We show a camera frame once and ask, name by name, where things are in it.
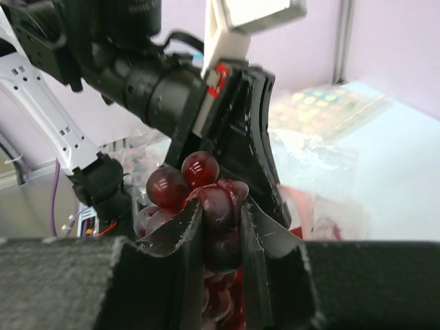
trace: clear plastic bag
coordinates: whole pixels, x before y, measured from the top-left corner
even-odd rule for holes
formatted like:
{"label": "clear plastic bag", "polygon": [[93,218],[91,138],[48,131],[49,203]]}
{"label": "clear plastic bag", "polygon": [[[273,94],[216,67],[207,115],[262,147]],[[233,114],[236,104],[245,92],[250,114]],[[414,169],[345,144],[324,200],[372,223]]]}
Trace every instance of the clear plastic bag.
{"label": "clear plastic bag", "polygon": [[330,142],[365,125],[387,104],[383,96],[363,96],[344,87],[285,91],[272,97],[269,128],[317,135]]}
{"label": "clear plastic bag", "polygon": [[269,136],[291,229],[301,227],[306,240],[363,239],[369,215],[351,199],[357,153],[315,135],[269,130]]}
{"label": "clear plastic bag", "polygon": [[355,151],[294,131],[269,130],[269,137],[283,184],[333,199],[351,196],[358,163]]}
{"label": "clear plastic bag", "polygon": [[109,155],[121,163],[125,184],[139,189],[141,198],[146,198],[146,181],[164,162],[170,140],[165,135],[152,131],[144,135],[136,131],[127,140],[128,147]]}

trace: lavender wall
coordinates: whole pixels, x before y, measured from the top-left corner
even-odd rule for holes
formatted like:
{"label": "lavender wall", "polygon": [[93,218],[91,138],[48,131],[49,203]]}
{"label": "lavender wall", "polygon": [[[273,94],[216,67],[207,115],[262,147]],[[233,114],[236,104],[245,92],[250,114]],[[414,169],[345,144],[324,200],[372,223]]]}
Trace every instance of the lavender wall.
{"label": "lavender wall", "polygon": [[[276,89],[300,89],[331,82],[338,21],[338,0],[307,0],[306,19],[253,38],[248,58],[276,74]],[[205,1],[163,0],[163,40],[173,28],[204,35]],[[69,114],[96,144],[128,136],[142,123],[124,109],[107,107],[99,94],[85,88],[73,94],[51,78],[46,81]],[[46,141],[24,114],[0,94],[0,129],[38,166],[54,159]]]}
{"label": "lavender wall", "polygon": [[347,78],[440,118],[440,1],[357,0]]}

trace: dark red grape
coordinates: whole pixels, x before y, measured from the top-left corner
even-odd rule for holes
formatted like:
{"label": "dark red grape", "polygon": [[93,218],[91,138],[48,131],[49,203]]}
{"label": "dark red grape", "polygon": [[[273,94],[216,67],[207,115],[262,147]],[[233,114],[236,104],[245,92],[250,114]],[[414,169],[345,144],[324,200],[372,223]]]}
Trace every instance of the dark red grape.
{"label": "dark red grape", "polygon": [[231,230],[223,235],[206,236],[204,261],[214,273],[227,274],[236,270],[241,263],[239,235]]}
{"label": "dark red grape", "polygon": [[236,227],[232,203],[222,188],[199,188],[197,198],[203,208],[203,224],[207,234],[225,234]]}
{"label": "dark red grape", "polygon": [[192,189],[213,184],[219,177],[220,168],[217,160],[207,151],[191,153],[181,166],[188,185]]}
{"label": "dark red grape", "polygon": [[201,330],[217,330],[217,324],[212,318],[203,316],[201,318]]}
{"label": "dark red grape", "polygon": [[232,306],[231,296],[228,291],[210,291],[209,294],[210,298],[205,314],[218,322],[229,313]]}
{"label": "dark red grape", "polygon": [[151,216],[153,216],[160,208],[157,206],[147,206],[142,209],[133,220],[133,228],[136,236],[141,239],[146,236],[145,228]]}
{"label": "dark red grape", "polygon": [[205,272],[203,273],[203,278],[206,280],[207,278],[213,277],[215,274],[211,272],[209,269],[205,269]]}
{"label": "dark red grape", "polygon": [[202,313],[205,311],[206,307],[208,306],[208,303],[209,303],[209,289],[205,287],[203,291],[203,306],[201,308]]}
{"label": "dark red grape", "polygon": [[151,173],[146,182],[146,194],[160,208],[181,210],[189,189],[184,176],[178,170],[165,166]]}
{"label": "dark red grape", "polygon": [[229,289],[235,282],[237,278],[237,272],[231,272],[229,274],[220,274],[221,277],[209,278],[205,280],[205,286],[209,287],[209,289],[215,290],[226,290]]}
{"label": "dark red grape", "polygon": [[231,199],[234,218],[240,221],[241,204],[245,201],[249,194],[249,186],[242,181],[234,181],[220,178],[217,182],[219,187],[222,187]]}
{"label": "dark red grape", "polygon": [[244,308],[242,306],[235,306],[235,302],[232,301],[232,307],[227,316],[220,321],[220,330],[239,330],[246,329],[245,327],[245,315]]}
{"label": "dark red grape", "polygon": [[142,239],[145,236],[148,236],[149,234],[162,227],[165,223],[170,221],[176,215],[177,212],[172,210],[158,210],[154,215],[141,222],[140,225],[136,225],[135,230],[138,230],[138,232],[136,232],[137,237]]}

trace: wire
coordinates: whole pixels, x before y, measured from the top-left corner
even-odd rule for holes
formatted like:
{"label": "wire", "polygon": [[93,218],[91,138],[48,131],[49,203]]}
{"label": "wire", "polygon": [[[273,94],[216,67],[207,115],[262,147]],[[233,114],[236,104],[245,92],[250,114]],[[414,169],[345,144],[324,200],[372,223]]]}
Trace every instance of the wire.
{"label": "wire", "polygon": [[52,185],[52,194],[50,197],[50,209],[49,209],[49,224],[50,231],[52,232],[53,237],[57,237],[56,226],[55,226],[55,199],[56,199],[56,190],[58,189],[58,183],[60,181],[60,163],[57,159],[55,159],[55,177],[54,184]]}
{"label": "wire", "polygon": [[110,230],[112,230],[113,228],[115,228],[115,227],[116,227],[116,224],[117,224],[116,221],[112,221],[112,222],[110,223],[110,226],[109,226],[106,230],[104,230],[103,232],[100,232],[100,233],[99,233],[98,237],[102,237],[102,236],[104,236],[104,235],[105,235],[106,233],[108,233]]}

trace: white table surface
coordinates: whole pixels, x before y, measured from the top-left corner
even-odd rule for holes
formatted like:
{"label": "white table surface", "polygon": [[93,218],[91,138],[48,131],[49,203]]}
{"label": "white table surface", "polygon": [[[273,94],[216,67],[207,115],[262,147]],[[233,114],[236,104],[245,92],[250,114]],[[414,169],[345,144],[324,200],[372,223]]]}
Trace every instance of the white table surface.
{"label": "white table surface", "polygon": [[[380,95],[353,82],[347,87]],[[358,151],[353,198],[371,214],[369,239],[440,241],[440,122],[392,102],[337,146]]]}

